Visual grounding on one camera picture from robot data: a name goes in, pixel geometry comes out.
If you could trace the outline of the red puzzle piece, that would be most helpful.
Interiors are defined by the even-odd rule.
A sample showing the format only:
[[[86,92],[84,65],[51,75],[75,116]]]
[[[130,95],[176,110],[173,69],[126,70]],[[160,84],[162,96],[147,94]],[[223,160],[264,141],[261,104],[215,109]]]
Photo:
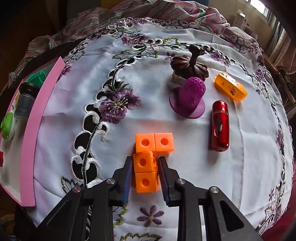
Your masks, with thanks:
[[[0,167],[3,166],[3,163],[4,163],[4,157],[3,157],[3,152],[0,151]]]

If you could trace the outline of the pink white shallow box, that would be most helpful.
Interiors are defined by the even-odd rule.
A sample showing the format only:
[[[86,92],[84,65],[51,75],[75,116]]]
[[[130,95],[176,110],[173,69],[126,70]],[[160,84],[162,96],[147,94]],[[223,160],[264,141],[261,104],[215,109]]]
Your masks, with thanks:
[[[1,186],[20,206],[33,207],[34,195],[34,156],[42,115],[52,90],[65,67],[61,57],[55,58],[26,76],[20,83],[26,82],[30,75],[42,70],[47,78],[34,102],[28,120],[16,120],[15,133],[9,140],[1,136],[1,151],[4,163],[1,167]],[[16,110],[20,96],[19,88],[10,102],[7,113]]]

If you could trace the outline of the dark brown pumpkin ornament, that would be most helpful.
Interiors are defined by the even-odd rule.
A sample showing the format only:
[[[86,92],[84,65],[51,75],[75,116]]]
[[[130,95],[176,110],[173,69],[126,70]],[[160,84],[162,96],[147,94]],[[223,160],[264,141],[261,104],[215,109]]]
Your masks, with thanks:
[[[190,45],[189,51],[192,54],[191,57],[187,55],[174,57],[170,63],[171,68],[175,75],[184,79],[198,77],[205,81],[209,77],[208,67],[197,61],[197,58],[204,55],[205,51],[196,45]]]

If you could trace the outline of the magenta perforated cone toy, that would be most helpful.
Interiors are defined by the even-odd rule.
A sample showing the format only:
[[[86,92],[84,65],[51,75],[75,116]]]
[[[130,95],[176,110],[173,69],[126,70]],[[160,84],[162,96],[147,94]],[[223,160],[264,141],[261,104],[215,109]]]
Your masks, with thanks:
[[[169,97],[172,109],[185,118],[196,119],[205,111],[203,95],[206,85],[198,77],[190,77],[181,87],[174,88]]]

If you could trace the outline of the white floral embroidered tablecloth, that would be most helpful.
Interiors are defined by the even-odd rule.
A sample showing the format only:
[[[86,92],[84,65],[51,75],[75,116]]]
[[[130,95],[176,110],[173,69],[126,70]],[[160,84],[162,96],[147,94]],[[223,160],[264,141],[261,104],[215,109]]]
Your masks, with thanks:
[[[190,56],[191,44],[205,50],[198,61],[209,72],[205,112],[197,119],[178,115],[169,103],[177,86],[170,62]],[[111,177],[132,154],[136,134],[172,133],[175,150],[167,162],[180,177],[205,189],[219,187],[259,235],[275,230],[292,189],[292,137],[280,94],[258,57],[207,32],[122,18],[87,37],[64,61],[36,143],[36,206],[28,209],[34,224],[73,186],[90,188]],[[218,90],[214,81],[221,72],[244,86],[243,101]],[[225,152],[210,147],[217,100],[229,112]]]

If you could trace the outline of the black grey jar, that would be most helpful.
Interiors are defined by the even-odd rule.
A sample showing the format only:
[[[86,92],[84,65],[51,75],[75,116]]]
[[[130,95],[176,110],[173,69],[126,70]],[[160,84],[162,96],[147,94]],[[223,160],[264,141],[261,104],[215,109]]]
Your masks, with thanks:
[[[23,82],[20,85],[20,96],[15,110],[16,120],[28,120],[39,91],[40,88],[30,82]]]

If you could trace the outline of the white carton box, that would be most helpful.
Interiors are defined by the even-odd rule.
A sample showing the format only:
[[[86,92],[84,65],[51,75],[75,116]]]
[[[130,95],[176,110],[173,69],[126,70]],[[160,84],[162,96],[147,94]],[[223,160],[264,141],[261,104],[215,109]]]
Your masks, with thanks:
[[[241,30],[244,30],[246,27],[248,27],[248,18],[240,9],[234,15],[232,26],[240,28]]]

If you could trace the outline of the green plastic spool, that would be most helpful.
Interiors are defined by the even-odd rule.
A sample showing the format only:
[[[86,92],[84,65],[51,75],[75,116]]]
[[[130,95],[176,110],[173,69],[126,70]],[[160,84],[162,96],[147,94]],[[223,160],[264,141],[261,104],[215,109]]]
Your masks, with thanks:
[[[41,88],[47,76],[44,71],[40,70],[29,76],[26,82],[36,85],[38,88]]]

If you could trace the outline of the pink curtain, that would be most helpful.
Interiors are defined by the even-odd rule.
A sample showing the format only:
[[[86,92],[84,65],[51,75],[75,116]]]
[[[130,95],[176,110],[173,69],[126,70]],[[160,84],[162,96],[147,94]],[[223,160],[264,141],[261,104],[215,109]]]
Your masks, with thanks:
[[[295,45],[280,22],[277,23],[266,54],[278,70],[282,69],[288,75],[295,74]]]

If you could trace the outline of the pink striped bed sheet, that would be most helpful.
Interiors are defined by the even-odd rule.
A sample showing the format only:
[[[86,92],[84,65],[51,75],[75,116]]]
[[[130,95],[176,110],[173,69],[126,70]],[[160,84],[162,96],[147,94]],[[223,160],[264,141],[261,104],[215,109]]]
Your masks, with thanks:
[[[261,54],[258,42],[243,30],[231,27],[216,8],[193,1],[123,1],[111,9],[96,7],[85,10],[68,20],[65,27],[54,35],[38,34],[29,42],[15,71],[9,73],[3,90],[7,90],[14,82],[28,74],[38,62],[53,57],[53,54],[46,57],[46,52],[91,34],[98,36],[105,26],[122,18],[136,24],[144,24],[145,19],[149,18],[169,29],[184,27],[201,30],[217,35],[241,54],[252,58]]]

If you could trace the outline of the orange plastic case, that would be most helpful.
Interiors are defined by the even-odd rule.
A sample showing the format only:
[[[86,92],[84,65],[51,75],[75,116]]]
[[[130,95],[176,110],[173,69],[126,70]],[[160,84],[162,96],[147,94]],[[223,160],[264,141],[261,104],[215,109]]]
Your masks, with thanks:
[[[234,101],[243,101],[247,97],[244,86],[226,72],[217,74],[214,83],[218,90],[227,94]]]

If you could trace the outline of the red metallic cylinder case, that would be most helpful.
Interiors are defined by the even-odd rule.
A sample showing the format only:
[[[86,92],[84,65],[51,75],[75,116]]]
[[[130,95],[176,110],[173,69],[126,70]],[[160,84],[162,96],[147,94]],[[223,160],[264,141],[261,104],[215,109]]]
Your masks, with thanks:
[[[229,112],[225,101],[212,104],[210,147],[217,152],[225,152],[230,145]]]

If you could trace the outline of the green toy camera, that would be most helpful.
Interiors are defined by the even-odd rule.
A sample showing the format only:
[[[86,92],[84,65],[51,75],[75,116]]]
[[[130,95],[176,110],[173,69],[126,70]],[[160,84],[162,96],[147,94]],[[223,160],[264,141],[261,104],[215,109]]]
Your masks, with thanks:
[[[4,140],[9,140],[15,133],[16,119],[14,112],[10,111],[6,113],[5,117],[1,122],[1,136]]]

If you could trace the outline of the orange linked cubes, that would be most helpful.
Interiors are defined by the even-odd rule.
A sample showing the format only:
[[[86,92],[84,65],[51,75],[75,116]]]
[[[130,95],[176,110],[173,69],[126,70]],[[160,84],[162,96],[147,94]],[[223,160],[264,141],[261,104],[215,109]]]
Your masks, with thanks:
[[[175,150],[172,133],[141,133],[135,135],[133,168],[137,193],[152,193],[160,189],[158,156]]]

